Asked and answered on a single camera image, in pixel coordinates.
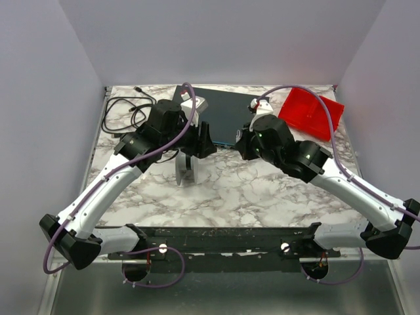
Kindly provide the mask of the white cable spool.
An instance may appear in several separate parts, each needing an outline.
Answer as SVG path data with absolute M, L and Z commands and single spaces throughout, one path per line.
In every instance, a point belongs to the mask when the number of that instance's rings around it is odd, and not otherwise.
M 179 153 L 175 158 L 175 176 L 178 186 L 196 184 L 198 181 L 198 158 Z

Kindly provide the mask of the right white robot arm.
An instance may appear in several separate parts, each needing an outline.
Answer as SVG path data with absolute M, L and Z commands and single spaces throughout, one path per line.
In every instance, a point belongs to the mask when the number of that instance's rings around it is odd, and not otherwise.
M 350 224 L 312 224 L 308 241 L 317 248 L 361 247 L 386 259 L 397 259 L 406 248 L 419 202 L 393 197 L 345 169 L 317 143 L 295 140 L 283 120 L 268 114 L 244 125 L 235 148 L 242 159 L 261 158 L 284 174 L 329 192 L 363 216 Z

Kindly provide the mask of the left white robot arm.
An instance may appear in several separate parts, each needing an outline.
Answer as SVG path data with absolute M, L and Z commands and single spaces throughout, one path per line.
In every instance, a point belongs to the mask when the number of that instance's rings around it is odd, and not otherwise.
M 116 198 L 167 150 L 202 159 L 214 154 L 209 124 L 200 121 L 207 102 L 202 97 L 182 103 L 159 100 L 148 119 L 118 142 L 114 153 L 92 183 L 56 216 L 45 215 L 40 227 L 70 264 L 81 270 L 99 255 L 129 252 L 144 242 L 140 230 L 127 224 L 120 228 L 97 228 L 99 219 Z

